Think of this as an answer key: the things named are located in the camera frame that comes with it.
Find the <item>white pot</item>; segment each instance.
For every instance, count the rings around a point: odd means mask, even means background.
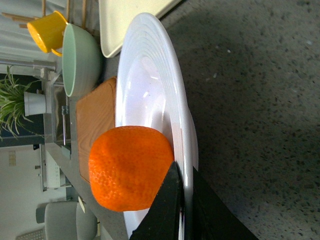
[[[24,92],[24,115],[46,113],[46,96],[38,93]]]

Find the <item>speckled countertop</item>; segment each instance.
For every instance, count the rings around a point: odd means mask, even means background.
[[[187,0],[162,23],[199,172],[259,239],[320,239],[320,1]]]

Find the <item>white bowl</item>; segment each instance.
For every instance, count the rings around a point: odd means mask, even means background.
[[[93,89],[102,70],[102,53],[86,30],[68,24],[64,30],[62,76],[65,94],[83,96]]]

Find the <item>wall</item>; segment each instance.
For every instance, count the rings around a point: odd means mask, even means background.
[[[10,166],[9,154],[15,151],[16,166]],[[0,239],[14,240],[16,236],[38,230],[36,222],[39,205],[64,201],[66,189],[41,191],[39,149],[32,145],[0,147]]]

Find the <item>curtain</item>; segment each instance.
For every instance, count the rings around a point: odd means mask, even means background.
[[[46,0],[46,15],[57,10],[66,16],[67,0]],[[1,0],[0,12],[25,17],[42,17],[42,0]],[[70,4],[70,19],[80,26],[82,21],[82,0],[72,0]],[[98,0],[88,1],[87,20],[91,29],[99,29]],[[33,62],[34,60],[54,61],[52,53],[42,52],[29,34],[28,29],[19,28],[22,22],[13,21],[0,15],[0,59]],[[39,76],[40,71],[32,67],[14,66],[15,75]],[[0,64],[0,73],[5,74],[7,66]]]

